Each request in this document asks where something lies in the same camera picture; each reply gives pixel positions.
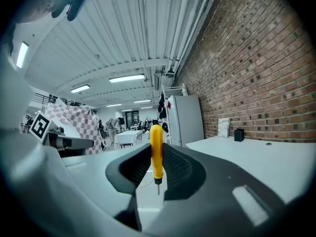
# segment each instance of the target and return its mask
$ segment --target white refrigerator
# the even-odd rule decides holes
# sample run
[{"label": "white refrigerator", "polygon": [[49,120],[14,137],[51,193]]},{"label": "white refrigerator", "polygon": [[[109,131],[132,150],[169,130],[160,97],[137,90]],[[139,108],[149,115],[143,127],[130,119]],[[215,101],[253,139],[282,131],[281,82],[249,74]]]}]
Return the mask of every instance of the white refrigerator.
[{"label": "white refrigerator", "polygon": [[197,96],[171,96],[167,100],[171,144],[186,144],[204,139],[201,108]]}]

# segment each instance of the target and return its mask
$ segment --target doorway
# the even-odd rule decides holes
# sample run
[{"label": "doorway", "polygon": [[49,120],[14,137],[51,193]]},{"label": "doorway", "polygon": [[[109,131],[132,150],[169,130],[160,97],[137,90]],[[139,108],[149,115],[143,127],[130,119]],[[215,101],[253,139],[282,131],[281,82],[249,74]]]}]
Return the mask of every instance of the doorway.
[{"label": "doorway", "polygon": [[132,111],[125,113],[126,129],[139,123],[139,111]]}]

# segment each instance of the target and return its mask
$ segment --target pink checkered fabric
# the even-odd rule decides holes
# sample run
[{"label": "pink checkered fabric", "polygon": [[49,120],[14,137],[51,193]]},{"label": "pink checkered fabric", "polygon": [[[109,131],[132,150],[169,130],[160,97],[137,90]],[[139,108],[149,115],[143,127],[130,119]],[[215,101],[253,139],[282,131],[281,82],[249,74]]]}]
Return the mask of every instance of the pink checkered fabric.
[{"label": "pink checkered fabric", "polygon": [[86,155],[98,154],[102,151],[101,137],[98,133],[97,125],[92,120],[91,109],[62,106],[48,103],[45,115],[50,119],[57,117],[63,124],[70,123],[76,128],[82,139],[92,139],[94,146],[85,150]]}]

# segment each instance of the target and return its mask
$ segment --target ceiling beam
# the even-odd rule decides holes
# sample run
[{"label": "ceiling beam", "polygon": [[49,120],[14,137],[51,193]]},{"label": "ceiling beam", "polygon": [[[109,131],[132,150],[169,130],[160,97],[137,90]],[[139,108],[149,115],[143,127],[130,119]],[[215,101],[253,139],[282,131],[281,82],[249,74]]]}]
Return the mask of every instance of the ceiling beam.
[{"label": "ceiling beam", "polygon": [[151,102],[143,102],[143,103],[134,103],[134,101],[139,101],[141,99],[128,99],[128,100],[121,100],[120,103],[122,104],[122,106],[141,106],[143,107],[144,105],[157,105],[159,103],[160,98],[159,97],[154,97],[154,98],[150,98]]},{"label": "ceiling beam", "polygon": [[61,13],[58,18],[51,18],[45,28],[45,31],[42,35],[37,39],[37,41],[29,48],[28,56],[26,57],[24,68],[23,68],[23,76],[26,74],[26,71],[29,67],[29,64],[32,61],[34,54],[36,53],[37,49],[39,48],[40,44],[44,41],[50,31],[64,18],[66,17],[65,10]]},{"label": "ceiling beam", "polygon": [[127,90],[120,90],[116,92],[110,92],[110,93],[105,93],[101,95],[95,95],[95,96],[90,96],[90,97],[85,97],[82,98],[82,101],[102,101],[107,98],[124,98],[126,96],[129,96],[132,93],[137,93],[137,92],[149,92],[155,90],[155,87],[146,87],[146,88],[136,88],[136,89],[127,89]]},{"label": "ceiling beam", "polygon": [[136,109],[140,109],[141,107],[147,107],[147,106],[157,107],[159,105],[159,100],[160,100],[159,97],[154,97],[151,100],[152,100],[151,102],[136,103],[136,104],[134,104],[134,100],[124,101],[124,102],[121,102],[122,103],[121,109],[136,110]]},{"label": "ceiling beam", "polygon": [[138,68],[143,68],[143,67],[150,68],[150,67],[155,67],[155,66],[166,66],[168,65],[168,63],[169,63],[168,58],[149,59],[149,60],[144,60],[144,61],[133,61],[133,62],[121,63],[121,64],[109,66],[109,67],[102,68],[96,71],[92,71],[88,74],[82,75],[81,77],[75,78],[65,83],[64,85],[58,87],[56,90],[57,92],[70,90],[73,88],[73,85],[77,85],[89,79],[104,77],[114,72],[120,72],[120,71],[130,70],[130,69],[138,69]]},{"label": "ceiling beam", "polygon": [[33,79],[33,78],[26,78],[27,82],[35,87],[35,88],[38,88],[38,89],[42,89],[42,90],[45,90],[46,92],[49,92],[50,94],[52,95],[56,95],[58,97],[64,97],[66,98],[68,101],[70,100],[73,100],[73,101],[76,101],[78,103],[82,103],[82,104],[86,104],[86,105],[90,105],[90,106],[94,106],[94,107],[100,107],[100,103],[98,102],[95,102],[95,101],[90,101],[90,100],[85,100],[85,99],[80,99],[80,95],[76,95],[76,94],[73,94],[73,93],[65,93],[65,92],[59,92],[57,93],[56,92],[56,89],[50,87],[50,86],[47,86],[47,83],[45,83],[44,81],[41,81],[41,80],[36,80],[36,79]]}]

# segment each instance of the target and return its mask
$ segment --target screwdriver handle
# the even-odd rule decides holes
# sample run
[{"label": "screwdriver handle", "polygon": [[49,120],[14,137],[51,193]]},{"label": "screwdriver handle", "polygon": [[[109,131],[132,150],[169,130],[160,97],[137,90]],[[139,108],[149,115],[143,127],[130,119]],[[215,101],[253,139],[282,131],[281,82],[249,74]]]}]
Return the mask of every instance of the screwdriver handle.
[{"label": "screwdriver handle", "polygon": [[163,177],[162,127],[158,124],[153,125],[152,128],[150,129],[150,144],[151,144],[151,151],[152,151],[153,177],[155,178],[155,180],[161,179]]}]

